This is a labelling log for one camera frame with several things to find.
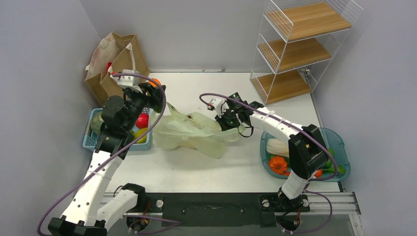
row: translucent plastic bag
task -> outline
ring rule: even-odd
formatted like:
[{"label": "translucent plastic bag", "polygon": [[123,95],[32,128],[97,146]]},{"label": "translucent plastic bag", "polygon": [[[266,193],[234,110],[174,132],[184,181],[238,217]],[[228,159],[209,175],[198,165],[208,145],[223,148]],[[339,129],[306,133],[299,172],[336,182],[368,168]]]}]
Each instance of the translucent plastic bag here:
[{"label": "translucent plastic bag", "polygon": [[[201,153],[220,158],[226,142],[239,140],[238,129],[222,131],[220,125],[201,113],[183,114],[167,103],[171,115],[163,116],[152,130],[153,143],[156,147],[172,149],[179,146],[197,149]],[[152,113],[151,122],[157,115]]]}]

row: basket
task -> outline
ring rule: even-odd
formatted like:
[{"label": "basket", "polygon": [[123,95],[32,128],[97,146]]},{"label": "basket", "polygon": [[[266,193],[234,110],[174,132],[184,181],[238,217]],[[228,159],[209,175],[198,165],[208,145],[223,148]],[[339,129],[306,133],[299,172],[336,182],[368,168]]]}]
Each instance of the basket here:
[{"label": "basket", "polygon": [[[91,127],[90,127],[90,123],[91,123],[91,119],[92,117],[102,111],[103,108],[97,108],[97,109],[93,109],[91,111],[90,114],[90,118],[89,118],[89,122],[87,124],[87,129],[86,129],[86,134],[84,135],[84,140],[83,140],[83,147],[87,148],[88,150],[94,151],[95,145],[97,144],[97,139],[98,139],[98,135],[95,134]],[[142,113],[145,114],[149,114],[149,116],[152,113],[152,109],[149,108],[144,108]],[[134,126],[134,128],[132,129],[133,132],[137,132],[139,130],[138,127]],[[142,151],[142,150],[149,150],[151,145],[152,145],[152,130],[147,134],[147,138],[146,138],[146,142],[143,144],[134,144],[132,146],[130,146],[129,151]]]},{"label": "basket", "polygon": [[[334,151],[334,160],[336,161],[337,165],[342,165],[342,167],[346,170],[344,174],[337,173],[337,175],[331,179],[328,179],[326,181],[330,182],[340,182],[344,181],[351,172],[351,164],[348,161],[348,157],[346,155],[345,151],[345,144],[342,140],[342,138],[333,130],[326,129],[326,128],[319,128],[323,140],[326,144],[327,148],[331,148]],[[277,177],[277,178],[288,178],[288,176],[283,176],[275,173],[272,171],[268,166],[269,159],[274,156],[272,154],[267,153],[267,141],[268,139],[274,139],[272,135],[270,135],[267,132],[264,132],[261,137],[261,159],[262,159],[262,165],[264,166],[265,170],[268,171],[271,175]],[[321,177],[327,177],[331,174],[323,174]]]}]

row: white table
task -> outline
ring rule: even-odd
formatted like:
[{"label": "white table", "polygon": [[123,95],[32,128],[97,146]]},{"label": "white table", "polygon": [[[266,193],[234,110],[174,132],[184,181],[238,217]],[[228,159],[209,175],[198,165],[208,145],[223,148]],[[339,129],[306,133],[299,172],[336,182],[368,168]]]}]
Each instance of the white table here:
[{"label": "white table", "polygon": [[[199,100],[204,92],[227,96],[239,92],[248,103],[260,101],[249,81],[250,73],[151,73],[149,76],[167,86],[168,102],[185,114],[199,112],[215,117],[215,112],[208,111]],[[319,126],[309,94],[268,107],[292,122]],[[228,143],[220,159],[185,147],[131,151],[114,174],[107,192],[114,192],[128,182],[142,185],[150,193],[275,192],[285,179],[273,177],[263,168],[259,150],[261,134],[262,130],[255,130],[250,138]],[[308,189],[339,191],[337,182],[314,182]]]}]

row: blue basket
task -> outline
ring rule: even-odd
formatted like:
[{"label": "blue basket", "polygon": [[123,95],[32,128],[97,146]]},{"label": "blue basket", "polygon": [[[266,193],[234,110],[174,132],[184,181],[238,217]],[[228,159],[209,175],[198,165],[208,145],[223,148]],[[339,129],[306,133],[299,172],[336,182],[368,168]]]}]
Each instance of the blue basket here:
[{"label": "blue basket", "polygon": [[[326,129],[326,128],[319,128],[320,132],[322,133],[323,136],[323,140],[326,144],[327,148],[331,148],[334,151],[334,160],[336,161],[337,165],[342,165],[342,167],[346,170],[346,172],[344,174],[341,173],[337,173],[337,175],[331,179],[328,179],[326,181],[330,181],[330,182],[340,182],[340,181],[344,181],[350,174],[351,172],[351,164],[348,161],[348,157],[346,155],[346,151],[345,151],[345,144],[343,143],[342,138],[336,134],[336,132],[334,132],[331,129]],[[272,156],[272,154],[267,153],[267,141],[268,139],[274,139],[275,137],[270,135],[267,132],[264,132],[262,134],[262,138],[261,138],[261,159],[262,159],[262,164],[265,168],[266,171],[268,171],[268,173],[270,173],[271,175],[277,177],[277,178],[288,178],[288,176],[283,176],[283,175],[279,175],[277,173],[275,173],[274,171],[272,171],[269,166],[268,166],[268,161]],[[331,174],[323,174],[321,177],[326,177],[329,176]]]},{"label": "blue basket", "polygon": [[[88,150],[91,150],[91,151],[94,151],[94,147],[97,144],[97,139],[98,139],[98,135],[95,134],[90,127],[91,119],[96,113],[98,113],[102,110],[103,110],[103,108],[93,109],[91,111],[89,122],[87,124],[86,134],[85,134],[84,140],[83,140],[83,147],[85,147],[85,148],[87,148]],[[152,113],[152,109],[144,108],[142,113],[149,114],[149,116],[150,116],[151,113]],[[136,126],[132,129],[132,131],[134,133],[136,133],[138,130],[139,130],[139,128],[136,127]],[[152,145],[152,130],[147,134],[147,138],[146,138],[145,143],[143,143],[143,144],[134,144],[134,145],[130,146],[129,151],[149,150],[151,145]]]}]

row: gray wall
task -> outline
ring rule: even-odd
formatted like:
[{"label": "gray wall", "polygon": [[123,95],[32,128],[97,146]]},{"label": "gray wall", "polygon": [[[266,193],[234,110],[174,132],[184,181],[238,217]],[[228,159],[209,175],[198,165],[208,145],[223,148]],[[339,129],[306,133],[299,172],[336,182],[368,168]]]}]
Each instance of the gray wall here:
[{"label": "gray wall", "polygon": [[346,143],[366,235],[416,235],[417,3],[357,0],[365,11],[314,91]]},{"label": "gray wall", "polygon": [[81,0],[100,37],[137,33],[151,69],[250,71],[266,0]]},{"label": "gray wall", "polygon": [[78,0],[8,0],[0,9],[0,229],[32,236],[86,173],[82,139],[95,104],[84,68],[100,38]]}]

